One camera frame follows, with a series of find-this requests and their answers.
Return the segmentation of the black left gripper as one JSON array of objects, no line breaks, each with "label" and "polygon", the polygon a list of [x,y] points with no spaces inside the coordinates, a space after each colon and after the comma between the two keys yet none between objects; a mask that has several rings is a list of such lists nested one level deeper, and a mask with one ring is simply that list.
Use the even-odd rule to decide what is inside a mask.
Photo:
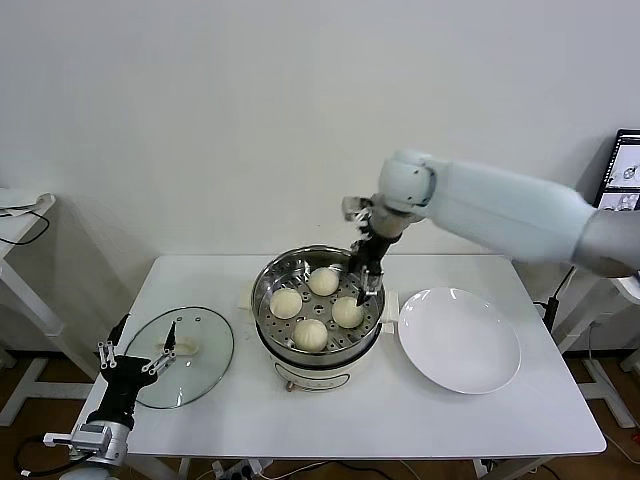
[{"label": "black left gripper", "polygon": [[111,329],[107,339],[97,343],[102,377],[107,388],[97,410],[91,412],[88,421],[133,421],[135,403],[141,389],[157,381],[157,374],[168,368],[176,357],[176,322],[171,323],[160,354],[153,360],[115,355],[130,314]]}]

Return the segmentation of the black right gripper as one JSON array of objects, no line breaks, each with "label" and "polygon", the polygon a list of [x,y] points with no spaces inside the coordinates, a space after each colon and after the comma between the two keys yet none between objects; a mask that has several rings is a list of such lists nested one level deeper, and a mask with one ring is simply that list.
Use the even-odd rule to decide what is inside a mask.
[{"label": "black right gripper", "polygon": [[356,273],[358,268],[364,270],[360,274],[356,305],[364,305],[369,298],[375,297],[382,289],[381,262],[396,238],[388,238],[369,232],[361,241],[356,240],[350,247],[348,272]]}]

